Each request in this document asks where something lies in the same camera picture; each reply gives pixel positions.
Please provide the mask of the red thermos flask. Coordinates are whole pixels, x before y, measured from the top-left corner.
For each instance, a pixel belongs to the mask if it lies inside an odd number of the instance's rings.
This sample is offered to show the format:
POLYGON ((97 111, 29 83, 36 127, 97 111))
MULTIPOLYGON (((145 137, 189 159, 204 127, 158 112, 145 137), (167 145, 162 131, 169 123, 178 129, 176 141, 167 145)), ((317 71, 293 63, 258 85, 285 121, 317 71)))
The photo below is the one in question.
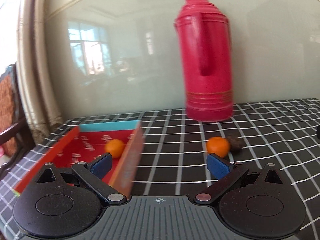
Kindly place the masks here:
POLYGON ((229 19, 209 0, 185 0, 174 27, 187 116, 202 122, 229 119, 233 114, 229 19))

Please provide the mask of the wooden chair orange cushion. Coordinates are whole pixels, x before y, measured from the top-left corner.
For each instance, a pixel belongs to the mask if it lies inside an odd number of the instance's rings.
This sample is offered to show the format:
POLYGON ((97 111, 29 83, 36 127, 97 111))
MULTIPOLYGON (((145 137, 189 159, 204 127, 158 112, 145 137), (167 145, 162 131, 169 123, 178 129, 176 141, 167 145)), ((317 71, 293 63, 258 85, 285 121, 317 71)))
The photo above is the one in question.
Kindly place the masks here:
POLYGON ((1 75, 1 157, 9 158, 1 164, 1 178, 34 147, 19 93, 16 65, 11 64, 1 75))

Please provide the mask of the beige curtain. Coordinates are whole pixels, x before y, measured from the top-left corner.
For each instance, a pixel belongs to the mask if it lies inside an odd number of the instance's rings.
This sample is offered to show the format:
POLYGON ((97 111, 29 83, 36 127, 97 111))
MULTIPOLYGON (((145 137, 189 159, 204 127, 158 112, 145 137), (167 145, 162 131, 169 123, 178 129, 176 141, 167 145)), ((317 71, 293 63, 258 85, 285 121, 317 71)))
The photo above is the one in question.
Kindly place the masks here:
POLYGON ((22 106, 36 143, 62 124, 50 80, 44 33, 45 0, 22 0, 17 26, 17 78, 22 106))

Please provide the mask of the dark brown fruit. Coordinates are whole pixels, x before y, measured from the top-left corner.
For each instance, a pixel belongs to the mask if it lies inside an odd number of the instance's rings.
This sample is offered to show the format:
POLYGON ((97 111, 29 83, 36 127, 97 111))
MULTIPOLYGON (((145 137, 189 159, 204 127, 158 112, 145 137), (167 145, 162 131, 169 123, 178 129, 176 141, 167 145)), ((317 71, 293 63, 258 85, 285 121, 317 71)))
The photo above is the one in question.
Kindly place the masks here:
POLYGON ((229 134, 226 137, 227 141, 230 144, 230 151, 240 151, 242 148, 245 147, 245 142, 242 138, 238 137, 237 135, 229 134))

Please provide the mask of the orange tangerine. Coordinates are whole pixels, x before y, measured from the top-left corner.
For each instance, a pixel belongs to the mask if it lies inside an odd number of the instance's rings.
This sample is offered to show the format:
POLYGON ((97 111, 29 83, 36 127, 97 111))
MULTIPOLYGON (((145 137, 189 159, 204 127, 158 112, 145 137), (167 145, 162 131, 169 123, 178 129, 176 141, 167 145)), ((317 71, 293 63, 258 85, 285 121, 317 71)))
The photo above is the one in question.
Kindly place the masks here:
POLYGON ((124 152, 125 144, 119 139, 112 139, 105 144, 104 150, 105 153, 110 153, 112 158, 120 158, 124 152))
POLYGON ((208 154, 214 153, 221 158, 225 158, 230 151, 230 144, 226 138, 211 137, 206 142, 206 150, 208 154))

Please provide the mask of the red cardboard box tray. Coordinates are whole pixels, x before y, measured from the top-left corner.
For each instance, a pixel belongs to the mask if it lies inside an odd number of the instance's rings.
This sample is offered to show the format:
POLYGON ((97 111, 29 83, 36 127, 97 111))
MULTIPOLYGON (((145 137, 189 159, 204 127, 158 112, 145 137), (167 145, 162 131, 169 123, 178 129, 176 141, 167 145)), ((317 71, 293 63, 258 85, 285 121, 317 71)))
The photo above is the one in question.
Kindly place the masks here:
POLYGON ((121 140, 125 147, 122 155, 112 160, 112 168, 103 177, 103 182, 129 197, 144 148, 139 120, 76 125, 36 161, 14 191, 22 193, 45 163, 53 163, 56 167, 71 167, 79 161, 89 163, 98 159, 105 153, 105 145, 111 140, 121 140))

